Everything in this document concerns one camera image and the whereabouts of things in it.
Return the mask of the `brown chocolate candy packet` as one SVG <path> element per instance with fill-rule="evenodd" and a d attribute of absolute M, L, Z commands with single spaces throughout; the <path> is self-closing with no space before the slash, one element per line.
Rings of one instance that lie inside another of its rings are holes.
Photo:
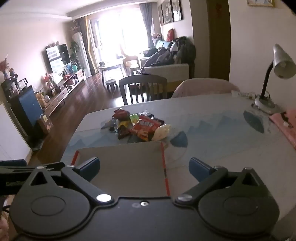
<path fill-rule="evenodd" d="M 130 130 L 125 126 L 119 126 L 117 129 L 118 139 L 121 140 L 130 135 Z"/>

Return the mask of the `white plastic snack bag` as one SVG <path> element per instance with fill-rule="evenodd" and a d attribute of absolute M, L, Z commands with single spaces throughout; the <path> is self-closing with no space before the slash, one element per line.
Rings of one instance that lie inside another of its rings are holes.
<path fill-rule="evenodd" d="M 152 141 L 161 141 L 170 133 L 171 125 L 164 124 L 156 129 L 152 137 Z"/>

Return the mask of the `dark red foil snack bag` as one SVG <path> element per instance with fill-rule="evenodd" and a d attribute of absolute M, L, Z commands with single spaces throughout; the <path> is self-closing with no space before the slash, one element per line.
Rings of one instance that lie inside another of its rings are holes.
<path fill-rule="evenodd" d="M 129 121 L 130 120 L 130 112 L 126 111 L 122 108 L 119 108 L 114 111 L 114 114 L 112 117 L 119 120 L 119 121 Z"/>

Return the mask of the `large red chips bag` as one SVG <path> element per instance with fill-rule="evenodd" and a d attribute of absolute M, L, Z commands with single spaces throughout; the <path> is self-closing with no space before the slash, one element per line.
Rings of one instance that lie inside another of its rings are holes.
<path fill-rule="evenodd" d="M 164 123 L 163 120 L 141 114 L 137 123 L 129 131 L 143 141 L 151 141 L 155 131 Z"/>

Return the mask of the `green snack bar pack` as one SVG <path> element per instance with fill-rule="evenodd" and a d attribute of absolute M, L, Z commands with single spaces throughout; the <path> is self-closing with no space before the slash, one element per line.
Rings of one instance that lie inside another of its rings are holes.
<path fill-rule="evenodd" d="M 139 115 L 137 113 L 130 115 L 130 121 L 134 124 L 136 124 L 139 121 Z"/>

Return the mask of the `yellow snack packet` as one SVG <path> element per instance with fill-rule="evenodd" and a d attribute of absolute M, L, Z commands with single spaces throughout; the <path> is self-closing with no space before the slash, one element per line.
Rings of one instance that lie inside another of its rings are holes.
<path fill-rule="evenodd" d="M 122 126 L 125 127 L 125 128 L 128 128 L 128 129 L 133 128 L 133 124 L 132 124 L 132 122 L 130 120 L 120 121 L 119 125 L 118 125 L 118 128 L 121 128 Z"/>

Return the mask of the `white side cabinet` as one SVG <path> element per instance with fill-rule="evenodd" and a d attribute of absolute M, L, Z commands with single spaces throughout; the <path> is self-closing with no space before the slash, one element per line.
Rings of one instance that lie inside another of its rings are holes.
<path fill-rule="evenodd" d="M 11 120 L 5 106 L 1 103 L 0 116 L 1 161 L 23 159 L 28 164 L 32 150 Z"/>

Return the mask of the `brown paper bag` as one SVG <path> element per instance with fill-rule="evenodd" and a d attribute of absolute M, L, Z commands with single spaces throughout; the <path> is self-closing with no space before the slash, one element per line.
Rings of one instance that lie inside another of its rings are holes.
<path fill-rule="evenodd" d="M 52 128 L 54 127 L 52 121 L 46 114 L 40 115 L 40 118 L 37 120 L 38 125 L 42 129 L 43 133 L 48 135 Z"/>

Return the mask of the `white cardboard box red trim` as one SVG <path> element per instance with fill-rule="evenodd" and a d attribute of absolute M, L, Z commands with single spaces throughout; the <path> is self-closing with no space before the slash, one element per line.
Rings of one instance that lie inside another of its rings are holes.
<path fill-rule="evenodd" d="M 91 157 L 100 161 L 99 173 L 91 183 L 114 198 L 170 195 L 162 142 L 82 148 L 72 164 L 78 166 Z"/>

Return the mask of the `blue black water dispenser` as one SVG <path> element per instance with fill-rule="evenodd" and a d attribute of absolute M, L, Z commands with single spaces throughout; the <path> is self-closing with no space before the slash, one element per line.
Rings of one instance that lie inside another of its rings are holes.
<path fill-rule="evenodd" d="M 32 149 L 40 149 L 45 137 L 38 120 L 44 114 L 37 101 L 32 86 L 24 88 L 19 93 L 13 94 L 13 79 L 9 78 L 1 83 L 7 102 L 16 116 L 16 119 L 27 135 L 26 141 Z"/>

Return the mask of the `pink cloth covered chair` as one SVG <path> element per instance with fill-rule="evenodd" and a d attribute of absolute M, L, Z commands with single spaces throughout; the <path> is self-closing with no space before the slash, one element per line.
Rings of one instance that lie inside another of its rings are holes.
<path fill-rule="evenodd" d="M 239 88 L 227 80 L 217 78 L 192 78 L 183 81 L 174 91 L 172 98 L 226 94 L 239 91 Z"/>

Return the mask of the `pink notebook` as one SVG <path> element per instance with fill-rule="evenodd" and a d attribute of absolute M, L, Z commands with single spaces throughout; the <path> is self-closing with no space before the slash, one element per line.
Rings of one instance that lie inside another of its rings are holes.
<path fill-rule="evenodd" d="M 269 119 L 279 128 L 285 135 L 290 144 L 295 149 L 296 147 L 296 112 L 295 109 L 275 113 Z"/>

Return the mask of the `long wooden tv cabinet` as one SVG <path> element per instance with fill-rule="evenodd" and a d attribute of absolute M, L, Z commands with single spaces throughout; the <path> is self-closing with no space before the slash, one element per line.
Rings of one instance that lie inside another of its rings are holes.
<path fill-rule="evenodd" d="M 60 104 L 65 104 L 66 97 L 83 81 L 86 81 L 83 69 L 71 73 L 67 79 L 60 81 L 57 85 L 59 92 L 52 94 L 43 108 L 44 113 L 50 116 Z"/>

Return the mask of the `small round stool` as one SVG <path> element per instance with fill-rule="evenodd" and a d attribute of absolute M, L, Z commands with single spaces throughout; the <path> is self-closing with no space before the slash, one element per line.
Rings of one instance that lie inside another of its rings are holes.
<path fill-rule="evenodd" d="M 107 90 L 115 90 L 118 88 L 117 81 L 115 79 L 109 79 L 105 82 Z"/>

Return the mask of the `dark wooden dining chair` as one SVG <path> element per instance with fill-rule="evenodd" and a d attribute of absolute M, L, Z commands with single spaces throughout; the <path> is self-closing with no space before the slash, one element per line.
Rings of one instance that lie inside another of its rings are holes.
<path fill-rule="evenodd" d="M 119 80 L 118 86 L 124 105 L 128 105 L 126 86 L 129 88 L 131 104 L 134 104 L 133 96 L 136 103 L 139 103 L 139 96 L 144 102 L 144 94 L 146 94 L 146 101 L 168 98 L 167 79 L 154 74 L 130 75 Z"/>

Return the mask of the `white coffee table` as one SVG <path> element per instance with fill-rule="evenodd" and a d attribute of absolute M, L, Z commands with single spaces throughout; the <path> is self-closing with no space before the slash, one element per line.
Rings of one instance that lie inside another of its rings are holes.
<path fill-rule="evenodd" d="M 104 73 L 106 71 L 110 71 L 112 69 L 119 68 L 122 71 L 123 61 L 122 60 L 116 60 L 113 62 L 106 62 L 102 66 L 99 66 L 99 72 L 101 75 L 102 80 L 104 80 Z"/>

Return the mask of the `flat screen television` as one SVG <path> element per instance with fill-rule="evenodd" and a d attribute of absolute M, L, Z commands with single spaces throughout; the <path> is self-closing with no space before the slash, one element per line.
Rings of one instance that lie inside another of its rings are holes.
<path fill-rule="evenodd" d="M 64 67 L 70 63 L 70 56 L 66 44 L 46 48 L 43 53 L 49 73 L 63 72 Z"/>

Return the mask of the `sofa with clothes pile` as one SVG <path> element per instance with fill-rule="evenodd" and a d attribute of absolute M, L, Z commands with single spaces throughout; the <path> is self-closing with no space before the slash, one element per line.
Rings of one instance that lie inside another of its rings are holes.
<path fill-rule="evenodd" d="M 144 63 L 140 73 L 159 75 L 170 82 L 187 80 L 194 77 L 195 59 L 195 45 L 182 36 L 172 40 L 170 47 L 160 47 Z"/>

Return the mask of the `white standing air conditioner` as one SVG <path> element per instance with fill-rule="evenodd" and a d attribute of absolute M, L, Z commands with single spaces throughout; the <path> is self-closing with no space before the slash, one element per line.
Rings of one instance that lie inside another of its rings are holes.
<path fill-rule="evenodd" d="M 79 66 L 84 70 L 86 78 L 91 76 L 90 66 L 88 63 L 87 53 L 83 42 L 83 36 L 81 32 L 77 32 L 72 36 L 73 52 L 76 52 L 77 61 Z"/>

